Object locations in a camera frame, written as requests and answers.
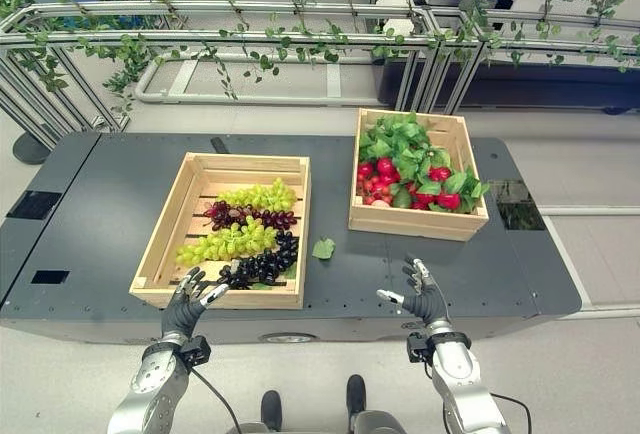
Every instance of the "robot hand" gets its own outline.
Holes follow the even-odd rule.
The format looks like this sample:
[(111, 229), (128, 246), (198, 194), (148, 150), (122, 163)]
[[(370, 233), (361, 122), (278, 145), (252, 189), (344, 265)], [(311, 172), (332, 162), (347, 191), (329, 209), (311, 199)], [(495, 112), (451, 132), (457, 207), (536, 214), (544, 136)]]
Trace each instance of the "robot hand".
[(447, 303), (438, 284), (429, 275), (429, 270), (422, 261), (411, 254), (406, 254), (407, 266), (402, 266), (402, 272), (409, 276), (407, 283), (415, 290), (413, 296), (401, 296), (392, 291), (377, 291), (378, 297), (385, 301), (400, 304), (403, 309), (421, 318), (425, 324), (437, 320), (449, 321)]
[(208, 283), (202, 282), (204, 275), (204, 271), (201, 271), (199, 267), (194, 267), (176, 287), (169, 305), (162, 313), (163, 341), (180, 345), (188, 341), (206, 307), (229, 290), (227, 284), (221, 284), (202, 295), (204, 288), (208, 285)]

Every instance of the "aluminum frame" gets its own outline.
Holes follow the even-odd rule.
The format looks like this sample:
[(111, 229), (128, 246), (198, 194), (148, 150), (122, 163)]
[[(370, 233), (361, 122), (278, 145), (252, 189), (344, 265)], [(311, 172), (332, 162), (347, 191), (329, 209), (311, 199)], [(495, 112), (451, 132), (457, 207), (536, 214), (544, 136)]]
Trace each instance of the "aluminum frame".
[[(28, 23), (41, 19), (53, 17), (73, 17), (73, 16), (121, 16), (121, 15), (168, 15), (175, 14), (181, 16), (202, 15), (202, 14), (233, 14), (235, 8), (243, 13), (266, 14), (280, 13), (295, 15), (297, 7), (288, 2), (238, 2), (235, 8), (224, 1), (173, 1), (171, 3), (173, 11), (169, 12), (169, 7), (161, 1), (103, 1), (103, 2), (86, 2), (80, 4), (32, 4), (26, 6), (0, 22), (0, 53), (2, 51), (11, 51), (13, 49), (30, 49), (36, 47), (33, 39), (30, 39), (26, 33), (21, 32), (21, 27), (25, 27)], [(451, 51), (456, 48), (473, 49), (473, 53), (469, 60), (464, 64), (454, 89), (445, 106), (446, 114), (453, 114), (459, 108), (466, 90), (471, 83), (473, 76), (482, 61), (483, 53), (487, 49), (486, 42), (481, 41), (481, 29), (479, 26), (472, 24), (477, 34), (477, 39), (464, 40), (457, 42), (455, 39), (446, 39), (443, 37), (443, 28), (437, 20), (437, 16), (449, 16), (457, 18), (460, 22), (470, 22), (466, 18), (466, 14), (458, 8), (453, 7), (434, 7), (434, 8), (410, 8), (395, 6), (377, 6), (370, 4), (355, 4), (352, 8), (349, 4), (328, 4), (319, 3), (305, 6), (305, 16), (309, 18), (326, 18), (335, 16), (355, 17), (362, 19), (381, 19), (381, 18), (409, 18), (416, 22), (418, 20), (418, 34), (408, 36), (402, 45), (403, 50), (409, 51), (407, 62), (403, 72), (398, 101), (395, 108), (397, 110), (406, 110), (409, 108), (409, 90), (417, 69), (420, 53), (424, 54), (425, 63), (420, 72), (418, 86), (411, 103), (411, 108), (419, 110), (432, 111), (438, 94), (444, 82), (444, 77), (452, 62)], [(489, 21), (495, 22), (511, 22), (520, 21), (526, 23), (535, 23), (539, 20), (538, 13), (523, 13), (504, 10), (488, 10)], [(551, 23), (568, 25), (571, 27), (593, 27), (595, 18), (588, 16), (571, 16), (571, 15), (551, 15), (548, 17)], [(614, 20), (605, 19), (600, 24), (605, 29), (638, 31), (640, 32), (640, 22), (630, 20)], [(105, 106), (98, 95), (92, 90), (90, 85), (84, 79), (82, 73), (74, 65), (71, 58), (65, 52), (65, 47), (73, 46), (80, 37), (87, 39), (89, 42), (99, 42), (104, 45), (120, 45), (120, 38), (123, 34), (132, 37), (144, 35), (149, 45), (181, 44), (181, 45), (202, 45), (202, 43), (215, 43), (217, 46), (225, 47), (244, 47), (244, 46), (263, 46), (275, 47), (280, 45), (280, 38), (277, 36), (268, 36), (264, 32), (248, 31), (243, 33), (231, 33), (224, 35), (219, 30), (213, 29), (195, 29), (189, 31), (175, 29), (161, 30), (95, 30), (95, 31), (55, 31), (48, 35), (47, 45), (50, 52), (53, 53), (60, 61), (60, 65), (69, 73), (73, 81), (78, 85), (82, 92), (91, 100), (100, 116), (98, 122), (89, 122), (80, 114), (75, 105), (68, 99), (65, 94), (53, 94), (67, 112), (60, 112), (59, 107), (50, 101), (40, 101), (41, 107), (47, 114), (53, 116), (49, 120), (45, 119), (49, 127), (58, 133), (67, 131), (70, 123), (65, 118), (69, 116), (75, 119), (79, 124), (80, 130), (97, 129), (106, 125), (113, 132), (122, 131), (129, 118), (123, 116), (116, 119), (109, 109)], [(318, 42), (335, 44), (335, 38), (331, 34), (315, 33), (302, 34), (300, 32), (285, 32), (291, 39), (289, 47), (313, 47)], [(395, 39), (389, 38), (384, 34), (367, 34), (367, 33), (346, 33), (349, 38), (348, 48), (370, 50), (376, 46), (388, 46), (397, 48)], [(632, 58), (638, 57), (635, 46), (620, 46), (619, 49), (625, 56)], [(567, 41), (567, 40), (527, 40), (514, 41), (512, 39), (505, 40), (502, 45), (495, 49), (498, 51), (509, 52), (512, 50), (527, 53), (549, 53), (555, 54), (594, 54), (596, 56), (606, 55), (606, 45), (595, 45), (589, 42)], [(33, 99), (43, 94), (37, 86), (30, 85), (32, 79), (28, 74), (18, 76), (11, 79), (11, 84), (16, 90), (24, 91), (24, 99)], [(51, 144), (51, 139), (39, 133), (36, 136), (45, 139)]]

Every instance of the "gray floor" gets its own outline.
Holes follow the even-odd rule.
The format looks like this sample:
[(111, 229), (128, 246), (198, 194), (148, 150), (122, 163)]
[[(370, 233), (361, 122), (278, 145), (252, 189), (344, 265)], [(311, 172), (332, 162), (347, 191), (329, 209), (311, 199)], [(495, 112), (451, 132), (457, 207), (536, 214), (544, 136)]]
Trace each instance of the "gray floor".
[[(465, 115), (473, 135), (506, 140), (539, 204), (638, 205), (638, 115)], [(349, 134), (354, 119), (354, 110), (338, 108), (136, 105), (129, 130)], [(11, 157), (19, 133), (0, 115), (2, 213), (37, 171)], [(554, 223), (594, 303), (640, 302), (638, 217)], [(0, 432), (103, 432), (141, 352), (1, 329)], [(478, 341), (474, 352), (493, 390), (530, 405), (534, 432), (637, 432), (638, 319), (556, 321)], [(391, 411), (408, 432), (443, 432), (439, 400), (421, 368), (406, 361), (402, 343), (221, 346), (202, 372), (241, 420), (255, 419), (261, 393), (277, 388), (286, 429), (337, 432), (345, 430), (344, 384), (358, 372), (368, 383), (371, 408)], [(504, 413), (514, 433), (524, 432), (520, 411), (505, 405)], [(192, 380), (174, 432), (220, 432), (229, 425), (222, 407)]]

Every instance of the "red radish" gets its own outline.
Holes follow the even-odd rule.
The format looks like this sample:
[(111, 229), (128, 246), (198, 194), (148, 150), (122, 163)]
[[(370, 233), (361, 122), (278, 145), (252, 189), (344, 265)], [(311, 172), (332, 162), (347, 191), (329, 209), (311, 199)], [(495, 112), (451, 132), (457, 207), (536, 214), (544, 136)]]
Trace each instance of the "red radish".
[(418, 187), (416, 186), (416, 184), (413, 181), (407, 182), (406, 188), (407, 188), (407, 191), (409, 191), (409, 194), (415, 197), (416, 191), (418, 190)]
[(420, 204), (425, 204), (425, 205), (429, 205), (430, 203), (435, 202), (436, 200), (436, 196), (431, 194), (420, 194), (419, 192), (416, 192), (415, 196), (416, 196), (416, 200)]
[(431, 167), (429, 168), (429, 179), (432, 181), (446, 181), (451, 175), (448, 167)]
[(365, 178), (373, 174), (373, 164), (370, 162), (363, 162), (358, 166), (358, 174), (362, 174)]
[(393, 163), (388, 157), (381, 157), (380, 159), (378, 159), (378, 164), (376, 165), (376, 167), (378, 168), (378, 172), (380, 174), (393, 175), (393, 172), (395, 171), (395, 167), (393, 167)]
[(440, 207), (445, 209), (456, 209), (460, 205), (460, 194), (438, 194), (436, 199)]
[(394, 176), (390, 176), (389, 174), (382, 174), (380, 176), (380, 182), (385, 186), (388, 186), (389, 184), (393, 184), (394, 182), (396, 182), (396, 178)]

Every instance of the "ivy leaf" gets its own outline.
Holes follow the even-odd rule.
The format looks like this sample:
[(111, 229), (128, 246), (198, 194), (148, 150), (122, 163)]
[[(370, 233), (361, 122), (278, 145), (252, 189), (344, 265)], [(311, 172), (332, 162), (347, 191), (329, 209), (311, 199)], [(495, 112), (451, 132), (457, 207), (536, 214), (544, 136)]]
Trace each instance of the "ivy leaf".
[(420, 194), (431, 194), (433, 196), (437, 196), (440, 194), (442, 190), (442, 186), (437, 181), (432, 181), (431, 179), (426, 179), (420, 189), (418, 189), (418, 193)]
[(462, 189), (462, 186), (464, 185), (464, 181), (467, 180), (467, 173), (466, 172), (456, 172), (455, 174), (452, 174), (451, 176), (449, 176), (449, 178), (444, 181), (444, 190), (447, 191), (449, 194), (456, 194), (457, 192), (460, 191), (460, 189)]
[(313, 251), (311, 255), (318, 259), (331, 259), (335, 247), (336, 243), (333, 241), (333, 239), (323, 238), (319, 241), (316, 241), (316, 243), (313, 245)]

